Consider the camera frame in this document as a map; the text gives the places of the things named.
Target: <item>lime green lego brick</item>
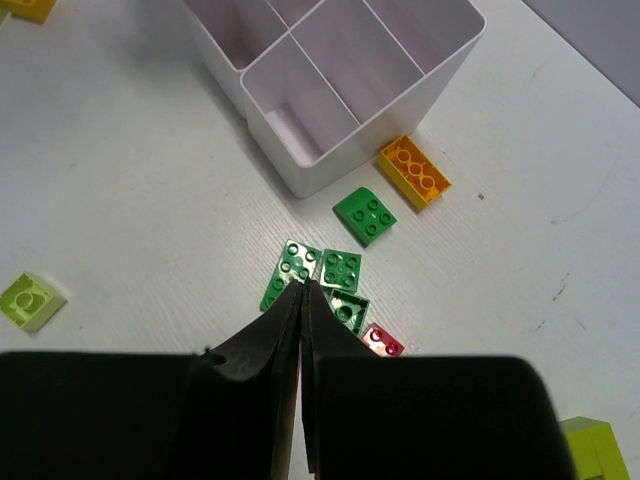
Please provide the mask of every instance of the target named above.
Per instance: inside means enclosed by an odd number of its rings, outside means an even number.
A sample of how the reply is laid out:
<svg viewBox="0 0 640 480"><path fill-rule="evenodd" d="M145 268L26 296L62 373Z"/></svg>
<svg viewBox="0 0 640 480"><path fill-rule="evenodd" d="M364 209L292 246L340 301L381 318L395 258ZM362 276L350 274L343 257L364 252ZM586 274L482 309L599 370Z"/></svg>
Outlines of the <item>lime green lego brick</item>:
<svg viewBox="0 0 640 480"><path fill-rule="evenodd" d="M0 295L0 310L18 328L39 330L67 301L51 285L24 273Z"/></svg>
<svg viewBox="0 0 640 480"><path fill-rule="evenodd" d="M566 434L569 432L579 432L588 428L598 427L600 425L609 425L607 422L593 420L586 417L573 417L560 422L560 428Z"/></svg>
<svg viewBox="0 0 640 480"><path fill-rule="evenodd" d="M578 479L587 480L602 476L602 467L589 433L585 430L569 432L565 437L578 472Z"/></svg>
<svg viewBox="0 0 640 480"><path fill-rule="evenodd" d="M366 188L353 192L333 207L333 211L363 247L396 223L391 212Z"/></svg>
<svg viewBox="0 0 640 480"><path fill-rule="evenodd" d="M369 300L341 290L332 290L329 303L338 320L355 335L360 335L369 310Z"/></svg>
<svg viewBox="0 0 640 480"><path fill-rule="evenodd" d="M304 283L307 278L313 277L321 256L322 252L317 248L295 240L287 240L260 302L260 311L266 312L291 280L296 279Z"/></svg>
<svg viewBox="0 0 640 480"><path fill-rule="evenodd" d="M588 430L596 449L605 480L629 480L629 472L624 464L613 429L608 423Z"/></svg>
<svg viewBox="0 0 640 480"><path fill-rule="evenodd" d="M325 250L322 255L320 285L355 293L360 283L362 255L357 253Z"/></svg>
<svg viewBox="0 0 640 480"><path fill-rule="evenodd" d="M599 420L575 417L560 422L560 426L565 433L572 455L574 455L574 449L582 448L579 455L573 457L580 473L580 480L591 480L600 476L604 480L629 480L629 473L611 425ZM591 445L593 448L591 455L595 456L600 470L596 475L593 475L594 470L590 467L593 460L585 459L587 453L584 445Z"/></svg>

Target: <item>white plastic organizer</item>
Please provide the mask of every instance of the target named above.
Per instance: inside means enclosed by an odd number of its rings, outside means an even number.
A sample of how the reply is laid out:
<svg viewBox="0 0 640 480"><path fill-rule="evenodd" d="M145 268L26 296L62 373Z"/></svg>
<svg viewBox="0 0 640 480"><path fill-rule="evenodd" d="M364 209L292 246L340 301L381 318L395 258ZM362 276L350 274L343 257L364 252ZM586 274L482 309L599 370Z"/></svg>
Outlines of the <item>white plastic organizer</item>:
<svg viewBox="0 0 640 480"><path fill-rule="evenodd" d="M415 130L485 29L468 0L185 0L200 55L292 192Z"/></svg>

